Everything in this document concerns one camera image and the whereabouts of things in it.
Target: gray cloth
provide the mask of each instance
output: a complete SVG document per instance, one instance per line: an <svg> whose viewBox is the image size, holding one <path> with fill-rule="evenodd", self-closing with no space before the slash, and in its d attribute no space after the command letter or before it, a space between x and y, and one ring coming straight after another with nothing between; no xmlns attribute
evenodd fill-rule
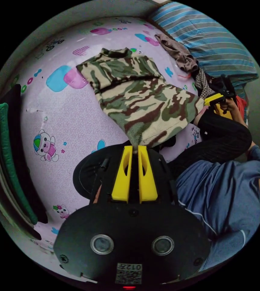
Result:
<svg viewBox="0 0 260 291"><path fill-rule="evenodd" d="M182 43L171 39L163 33L156 34L155 37L167 53L176 60L181 70L186 73L192 73L198 70L197 59L191 55Z"/></svg>
<svg viewBox="0 0 260 291"><path fill-rule="evenodd" d="M208 95L215 93L215 91L209 87L206 75L202 69L199 69L196 76L195 86L197 89L202 90L202 93L199 96L203 99L205 99Z"/></svg>

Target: blue shirt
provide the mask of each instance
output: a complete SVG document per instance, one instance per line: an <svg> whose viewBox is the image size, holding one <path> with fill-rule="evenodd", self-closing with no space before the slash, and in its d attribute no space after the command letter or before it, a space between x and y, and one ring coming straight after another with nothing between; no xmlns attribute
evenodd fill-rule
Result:
<svg viewBox="0 0 260 291"><path fill-rule="evenodd" d="M200 271L235 255L260 224L260 148L247 162L198 161L176 180L179 203L202 223L211 251Z"/></svg>

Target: camouflage shirt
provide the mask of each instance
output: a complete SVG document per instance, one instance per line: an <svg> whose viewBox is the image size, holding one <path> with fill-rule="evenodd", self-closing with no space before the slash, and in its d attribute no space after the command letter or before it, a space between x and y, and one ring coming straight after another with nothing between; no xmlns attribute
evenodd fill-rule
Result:
<svg viewBox="0 0 260 291"><path fill-rule="evenodd" d="M202 98L168 84L152 58L128 48L103 48L77 69L134 149L154 147L176 135L204 105Z"/></svg>

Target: striped pillow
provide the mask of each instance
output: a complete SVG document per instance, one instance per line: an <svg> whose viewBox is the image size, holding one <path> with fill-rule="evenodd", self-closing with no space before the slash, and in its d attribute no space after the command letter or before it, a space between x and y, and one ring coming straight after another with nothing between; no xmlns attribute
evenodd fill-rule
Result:
<svg viewBox="0 0 260 291"><path fill-rule="evenodd" d="M156 10L150 19L197 58L199 66L213 77L229 75L234 86L258 78L251 55L226 28L207 15L173 2Z"/></svg>

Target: black device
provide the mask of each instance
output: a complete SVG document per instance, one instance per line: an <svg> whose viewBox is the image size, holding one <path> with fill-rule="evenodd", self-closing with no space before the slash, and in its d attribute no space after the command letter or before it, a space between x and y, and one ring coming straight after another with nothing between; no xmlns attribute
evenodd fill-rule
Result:
<svg viewBox="0 0 260 291"><path fill-rule="evenodd" d="M99 283L157 285L200 269L210 242L178 203L162 155L125 146L105 158L96 181L89 205L67 218L54 243L64 270Z"/></svg>

